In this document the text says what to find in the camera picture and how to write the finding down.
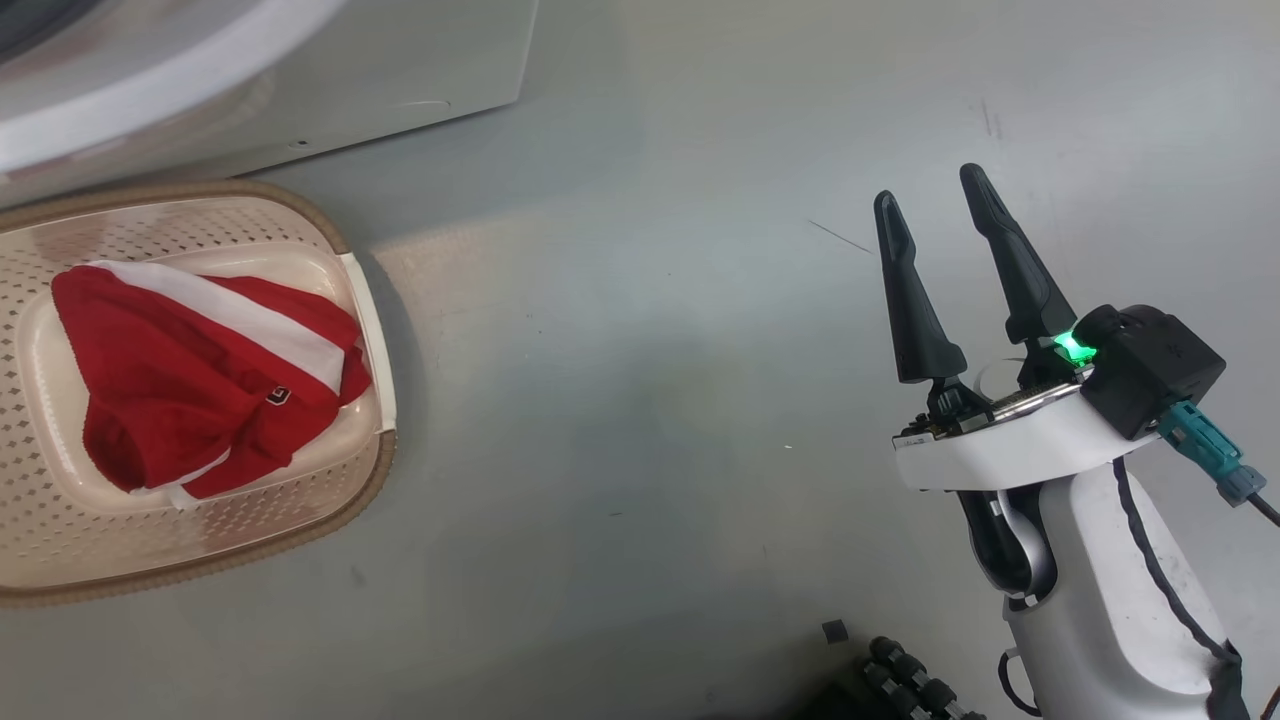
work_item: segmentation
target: gray surface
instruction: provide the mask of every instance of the gray surface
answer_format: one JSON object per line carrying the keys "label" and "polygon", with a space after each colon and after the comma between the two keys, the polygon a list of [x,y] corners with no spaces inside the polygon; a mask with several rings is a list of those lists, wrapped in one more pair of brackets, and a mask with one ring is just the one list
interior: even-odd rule
{"label": "gray surface", "polygon": [[[1078,310],[1224,351],[1207,410],[1280,475],[1277,36],[1261,0],[547,0],[518,105],[266,177],[371,274],[383,496],[283,557],[0,618],[5,717],[750,717],[847,657],[833,618],[1016,717],[957,503],[891,470],[924,389],[878,260],[809,220],[873,249],[893,188],[978,368],[1010,352],[956,178],[984,164]],[[1170,452],[1134,470],[1260,708],[1280,534]]]}

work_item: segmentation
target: clothing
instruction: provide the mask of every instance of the clothing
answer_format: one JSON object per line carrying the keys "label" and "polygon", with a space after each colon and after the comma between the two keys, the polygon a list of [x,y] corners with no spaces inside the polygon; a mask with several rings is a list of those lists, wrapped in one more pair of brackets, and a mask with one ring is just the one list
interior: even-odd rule
{"label": "clothing", "polygon": [[84,446],[128,492],[180,506],[248,484],[370,384],[351,315],[260,278],[101,260],[52,295],[90,392]]}

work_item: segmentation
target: white stripe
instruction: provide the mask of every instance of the white stripe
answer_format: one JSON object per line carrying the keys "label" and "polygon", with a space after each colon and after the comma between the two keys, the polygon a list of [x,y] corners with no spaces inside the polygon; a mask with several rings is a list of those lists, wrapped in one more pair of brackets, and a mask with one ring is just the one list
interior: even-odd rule
{"label": "white stripe", "polygon": [[169,486],[165,488],[165,492],[169,495],[169,502],[172,502],[178,510],[188,510],[200,505],[200,501],[183,489],[182,486]]}
{"label": "white stripe", "polygon": [[196,478],[202,477],[205,473],[212,470],[214,468],[221,465],[223,462],[227,462],[227,459],[230,457],[230,456],[232,456],[232,448],[228,447],[227,450],[223,451],[221,455],[219,455],[216,459],[214,459],[212,462],[210,462],[209,465],[205,465],[204,468],[201,468],[198,470],[192,470],[191,473],[187,473],[186,475],[183,475],[183,477],[178,478],[177,480],[174,480],[174,484],[184,486],[184,484],[189,483],[191,480],[195,480]]}
{"label": "white stripe", "polygon": [[200,275],[159,263],[95,260],[120,282],[150,290],[262,346],[338,395],[344,354],[302,323]]}
{"label": "white stripe", "polygon": [[201,468],[198,470],[192,470],[191,473],[187,473],[186,475],[178,478],[177,480],[172,480],[172,482],[156,486],[154,488],[133,488],[133,489],[129,491],[129,495],[136,496],[136,497],[146,497],[146,496],[148,496],[148,495],[151,495],[154,492],[164,492],[164,491],[172,489],[172,488],[180,488],[182,486],[184,486],[184,484],[195,480],[196,478],[202,478],[205,475],[205,473],[212,470],[214,468],[221,465],[223,462],[227,462],[227,459],[230,457],[230,456],[232,456],[232,448],[228,447],[212,462],[210,462],[209,465],[205,465],[204,468]]}

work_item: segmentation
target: beige plastic basket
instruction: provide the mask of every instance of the beige plastic basket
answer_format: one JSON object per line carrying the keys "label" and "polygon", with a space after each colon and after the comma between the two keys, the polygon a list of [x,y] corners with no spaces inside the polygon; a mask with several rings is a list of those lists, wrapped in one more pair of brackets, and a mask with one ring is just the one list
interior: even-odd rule
{"label": "beige plastic basket", "polygon": [[[253,274],[357,316],[372,387],[288,468],[179,510],[133,497],[81,441],[88,391],[49,293],[95,259]],[[255,182],[125,190],[0,214],[0,605],[77,602],[187,580],[351,521],[396,448],[390,365],[358,263],[305,200]]]}

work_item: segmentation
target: robotic arm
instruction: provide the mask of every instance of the robotic arm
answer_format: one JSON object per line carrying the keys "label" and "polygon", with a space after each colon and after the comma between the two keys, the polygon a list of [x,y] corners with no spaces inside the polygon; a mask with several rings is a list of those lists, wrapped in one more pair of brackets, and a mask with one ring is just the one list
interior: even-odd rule
{"label": "robotic arm", "polygon": [[[960,169],[1024,345],[1019,392],[989,400],[959,375],[915,272],[915,243],[888,191],[876,199],[899,379],[931,382],[928,413],[893,438],[902,480],[955,492],[978,562],[1005,593],[1050,720],[1244,720],[1240,657],[1124,456],[1164,437],[1233,505],[1266,484],[1196,407],[1225,361],[1153,307],[1075,313],[978,165]],[[1001,679],[1012,697],[1004,673]]]}

